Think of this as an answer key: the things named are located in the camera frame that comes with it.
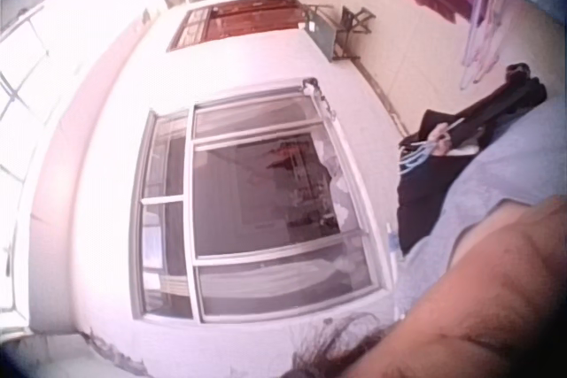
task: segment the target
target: floor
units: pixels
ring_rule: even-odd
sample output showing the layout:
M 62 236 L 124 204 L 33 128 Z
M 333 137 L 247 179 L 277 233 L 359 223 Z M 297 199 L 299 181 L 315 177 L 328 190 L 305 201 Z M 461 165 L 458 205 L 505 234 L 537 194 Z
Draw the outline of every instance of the floor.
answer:
M 490 94 L 504 82 L 507 65 L 525 62 L 550 95 L 564 94 L 565 29 L 524 0 L 512 0 L 502 28 L 499 63 L 476 85 L 460 90 L 462 56 L 469 23 L 443 20 L 414 0 L 300 0 L 304 4 L 362 6 L 374 12 L 371 35 L 354 41 L 354 53 L 377 81 L 405 127 L 418 129 L 423 112 L 432 108 L 457 112 Z

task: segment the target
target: window frame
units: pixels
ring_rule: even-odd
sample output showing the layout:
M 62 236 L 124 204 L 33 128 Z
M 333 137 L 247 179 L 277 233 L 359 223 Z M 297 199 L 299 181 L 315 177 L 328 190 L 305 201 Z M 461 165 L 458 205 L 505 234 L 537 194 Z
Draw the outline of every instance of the window frame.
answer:
M 276 99 L 285 99 L 295 96 L 308 96 L 313 101 L 313 105 L 317 111 L 318 118 L 311 120 L 302 120 L 270 127 L 264 127 L 262 130 L 253 129 L 248 131 L 237 131 L 229 134 L 223 134 L 222 140 L 217 136 L 209 136 L 202 138 L 194 138 L 196 119 L 199 110 L 212 111 L 215 109 L 224 109 L 234 107 L 235 105 L 259 104 L 262 102 L 275 101 Z M 186 114 L 187 129 L 185 138 L 185 157 L 183 165 L 183 194 L 181 196 L 169 196 L 163 198 L 175 197 L 175 201 L 179 201 L 179 197 L 183 199 L 183 241 L 185 249 L 185 261 L 187 268 L 187 283 L 190 295 L 190 305 L 192 310 L 192 319 L 170 318 L 158 316 L 152 313 L 144 312 L 144 290 L 142 285 L 142 246 L 141 246 L 141 211 L 144 203 L 148 200 L 142 199 L 144 191 L 144 178 L 147 170 L 148 155 L 151 148 L 153 132 L 158 118 L 173 118 L 177 114 Z M 193 192 L 191 183 L 193 181 L 193 154 L 196 150 L 208 150 L 221 146 L 238 145 L 250 142 L 251 139 L 259 138 L 274 139 L 283 135 L 292 133 L 305 133 L 306 129 L 313 126 L 323 126 L 337 156 L 338 163 L 341 167 L 343 175 L 346 179 L 349 194 L 353 202 L 354 213 L 359 224 L 359 228 L 348 232 L 341 232 L 336 235 L 326 236 L 324 238 L 286 245 L 283 247 L 275 247 L 262 251 L 248 251 L 221 255 L 205 255 L 197 256 L 194 243 L 194 210 L 193 210 Z M 212 324 L 230 324 L 230 323 L 249 323 L 262 322 L 265 320 L 280 320 L 290 317 L 298 317 L 310 312 L 319 312 L 327 310 L 337 305 L 352 302 L 358 298 L 375 293 L 379 290 L 388 289 L 388 270 L 387 264 L 384 264 L 384 252 L 377 246 L 376 227 L 372 226 L 367 207 L 368 200 L 360 191 L 360 181 L 356 178 L 351 165 L 352 160 L 349 153 L 344 149 L 345 141 L 340 131 L 336 129 L 336 114 L 331 110 L 327 99 L 318 87 L 316 79 L 293 79 L 293 81 L 279 81 L 268 85 L 258 85 L 247 89 L 227 90 L 217 93 L 213 98 L 205 101 L 197 101 L 191 107 L 174 112 L 172 114 L 164 114 L 158 116 L 156 112 L 150 111 L 148 122 L 146 124 L 144 135 L 142 138 L 142 147 L 138 156 L 136 166 L 136 179 L 132 197 L 132 214 L 130 221 L 130 291 L 132 299 L 132 313 L 135 319 L 144 319 L 156 321 L 158 323 L 185 324 L 196 323 L 199 325 L 209 326 Z M 252 264 L 259 261 L 266 261 L 275 258 L 288 258 L 297 254 L 318 251 L 325 247 L 331 247 L 341 244 L 346 238 L 360 238 L 364 257 L 367 263 L 369 278 L 371 285 L 363 289 L 358 289 L 343 296 L 335 297 L 329 300 L 318 302 L 315 304 L 301 306 L 299 308 L 287 309 L 276 312 L 254 313 L 254 314 L 224 314 L 224 315 L 206 315 L 203 306 L 203 298 L 201 283 L 198 278 L 199 268 L 202 266 L 224 266 L 236 264 Z

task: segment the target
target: skin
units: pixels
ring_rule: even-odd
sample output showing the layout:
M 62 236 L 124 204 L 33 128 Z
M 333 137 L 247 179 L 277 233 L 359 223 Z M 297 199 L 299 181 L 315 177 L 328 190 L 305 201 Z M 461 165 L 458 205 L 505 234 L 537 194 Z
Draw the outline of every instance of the skin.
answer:
M 508 372 L 567 290 L 565 200 L 513 210 L 345 377 L 490 378 Z

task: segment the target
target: hair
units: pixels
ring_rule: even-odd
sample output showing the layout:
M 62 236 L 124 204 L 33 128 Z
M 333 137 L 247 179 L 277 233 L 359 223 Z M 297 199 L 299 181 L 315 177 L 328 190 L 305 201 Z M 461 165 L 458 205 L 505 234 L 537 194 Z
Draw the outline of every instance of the hair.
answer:
M 355 322 L 366 318 L 370 318 L 375 326 L 352 345 L 348 341 L 352 340 L 348 338 L 348 331 Z M 321 331 L 302 350 L 293 354 L 291 370 L 281 378 L 339 378 L 388 334 L 389 328 L 380 328 L 376 323 L 373 315 L 362 314 L 342 320 L 330 333 Z

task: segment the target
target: gray shirt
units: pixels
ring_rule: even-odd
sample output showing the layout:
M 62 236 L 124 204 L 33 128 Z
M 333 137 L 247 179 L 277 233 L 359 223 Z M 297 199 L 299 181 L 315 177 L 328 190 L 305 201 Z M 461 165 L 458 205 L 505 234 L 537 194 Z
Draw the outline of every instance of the gray shirt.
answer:
M 394 299 L 400 313 L 447 271 L 463 231 L 502 201 L 534 205 L 567 194 L 566 108 L 564 97 L 554 97 L 517 119 L 454 181 L 430 235 L 399 264 Z

